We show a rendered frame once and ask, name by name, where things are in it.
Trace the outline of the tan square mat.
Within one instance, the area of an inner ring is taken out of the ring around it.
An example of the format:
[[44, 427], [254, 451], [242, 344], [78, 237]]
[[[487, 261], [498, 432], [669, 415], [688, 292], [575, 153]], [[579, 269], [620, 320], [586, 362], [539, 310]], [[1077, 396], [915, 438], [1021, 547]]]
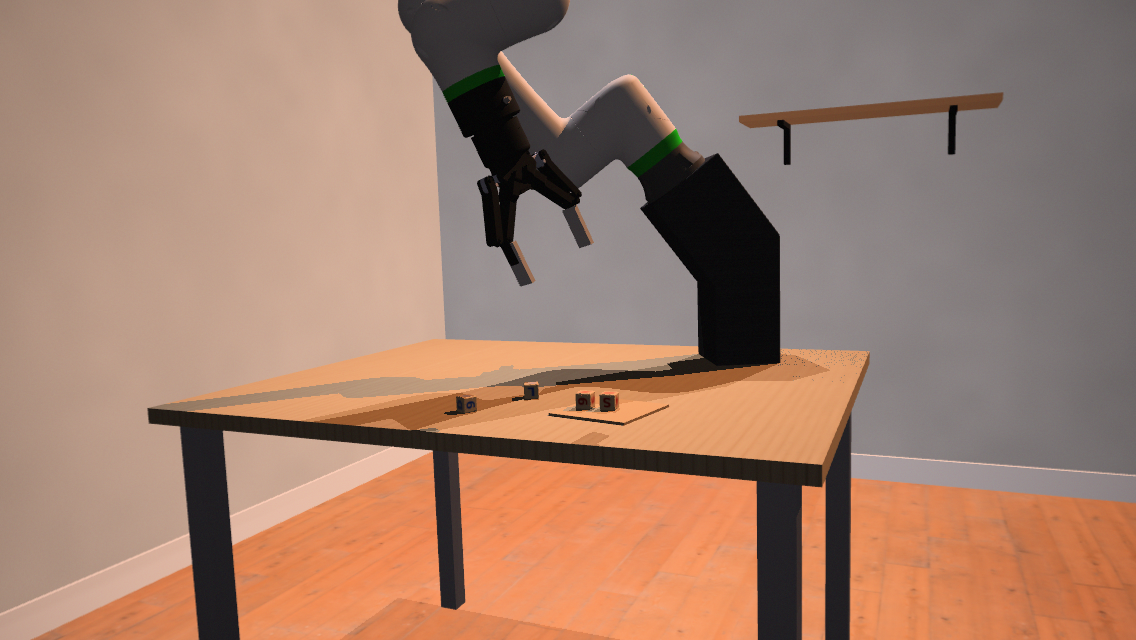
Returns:
[[668, 407], [669, 404], [619, 399], [619, 407], [616, 410], [600, 410], [599, 397], [595, 397], [595, 406], [591, 409], [576, 409], [576, 404], [573, 404], [562, 409], [550, 412], [549, 416], [626, 425]]

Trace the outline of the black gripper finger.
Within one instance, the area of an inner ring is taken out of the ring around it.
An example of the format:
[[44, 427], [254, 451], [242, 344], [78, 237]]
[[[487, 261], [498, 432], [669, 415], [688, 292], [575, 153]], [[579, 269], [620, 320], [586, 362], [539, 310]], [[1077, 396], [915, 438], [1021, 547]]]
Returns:
[[482, 196], [486, 243], [488, 247], [502, 248], [519, 285], [525, 286], [535, 282], [535, 279], [517, 241], [513, 241], [516, 203], [521, 181], [523, 172], [513, 171], [512, 188], [508, 194], [500, 188], [498, 194], [496, 188], [500, 182], [496, 175], [481, 178], [477, 185]]
[[536, 160], [538, 169], [536, 171], [531, 164], [524, 166], [524, 171], [536, 178], [535, 188], [531, 190], [536, 190], [563, 208], [563, 216], [579, 248], [593, 244], [594, 241], [577, 207], [577, 203], [580, 203], [580, 190], [552, 163], [545, 149], [531, 156]]

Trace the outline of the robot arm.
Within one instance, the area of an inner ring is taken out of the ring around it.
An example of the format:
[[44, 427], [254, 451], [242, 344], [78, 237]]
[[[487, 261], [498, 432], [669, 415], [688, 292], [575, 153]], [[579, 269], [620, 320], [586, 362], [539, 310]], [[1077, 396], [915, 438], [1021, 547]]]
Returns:
[[545, 149], [576, 188], [621, 160], [641, 182], [648, 203], [653, 203], [705, 159], [684, 144], [638, 78], [615, 78], [571, 116], [560, 118], [502, 53], [553, 30], [569, 5], [570, 0], [398, 0], [398, 13], [463, 138], [517, 116], [529, 153]]

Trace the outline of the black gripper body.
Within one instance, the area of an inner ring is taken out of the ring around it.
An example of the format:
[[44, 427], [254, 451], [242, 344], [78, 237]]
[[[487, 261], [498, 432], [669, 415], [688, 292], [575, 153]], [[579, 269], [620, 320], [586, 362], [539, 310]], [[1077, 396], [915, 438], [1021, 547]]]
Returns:
[[513, 171], [523, 172], [519, 196], [535, 188], [536, 178], [531, 177], [524, 166], [531, 164], [536, 168], [536, 160], [529, 153], [531, 143], [517, 116], [473, 136], [471, 142], [491, 176], [496, 175], [498, 188], [507, 194], [511, 192]]

